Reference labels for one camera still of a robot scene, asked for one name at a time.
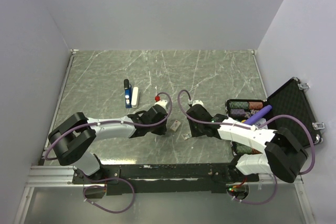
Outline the white stapler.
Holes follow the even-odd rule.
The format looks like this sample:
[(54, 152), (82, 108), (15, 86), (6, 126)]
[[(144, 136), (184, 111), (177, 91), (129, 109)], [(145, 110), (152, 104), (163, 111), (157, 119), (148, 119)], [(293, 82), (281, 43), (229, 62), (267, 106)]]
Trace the white stapler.
[(138, 87), (134, 87), (132, 89), (132, 99), (131, 99), (131, 106), (133, 108), (137, 108), (138, 107), (139, 97), (140, 97), (139, 88)]

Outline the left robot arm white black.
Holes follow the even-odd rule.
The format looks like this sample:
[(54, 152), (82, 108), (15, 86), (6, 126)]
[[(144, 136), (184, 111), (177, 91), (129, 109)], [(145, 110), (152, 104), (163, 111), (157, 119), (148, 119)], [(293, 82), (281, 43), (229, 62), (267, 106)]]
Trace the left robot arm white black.
[(118, 137), (136, 138), (147, 133), (164, 135), (171, 110), (164, 103), (157, 102), (147, 111), (118, 119), (93, 119), (82, 112), (75, 113), (48, 135), (50, 146), (45, 151), (44, 159), (52, 161), (53, 158), (48, 155), (53, 151), (60, 165), (72, 165), (90, 182), (97, 183), (107, 175), (100, 159), (88, 151), (94, 141)]

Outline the blue stapler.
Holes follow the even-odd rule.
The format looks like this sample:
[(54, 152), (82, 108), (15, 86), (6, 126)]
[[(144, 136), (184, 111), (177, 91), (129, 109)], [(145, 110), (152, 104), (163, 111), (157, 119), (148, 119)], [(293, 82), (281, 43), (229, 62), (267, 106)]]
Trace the blue stapler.
[(125, 107), (127, 109), (132, 108), (131, 100), (132, 100), (132, 86), (129, 82), (129, 79), (124, 79), (124, 100), (125, 100)]

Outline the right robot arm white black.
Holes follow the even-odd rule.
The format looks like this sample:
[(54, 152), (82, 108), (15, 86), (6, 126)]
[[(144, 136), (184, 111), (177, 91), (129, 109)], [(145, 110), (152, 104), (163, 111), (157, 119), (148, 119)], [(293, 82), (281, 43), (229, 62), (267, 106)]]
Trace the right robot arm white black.
[(207, 136), (232, 141), (255, 149), (259, 154), (243, 154), (229, 168), (229, 175), (240, 181), (250, 174), (274, 174), (293, 183), (300, 174), (308, 153), (285, 127), (259, 129), (240, 123), (226, 115), (211, 116), (202, 103), (186, 112), (193, 137)]

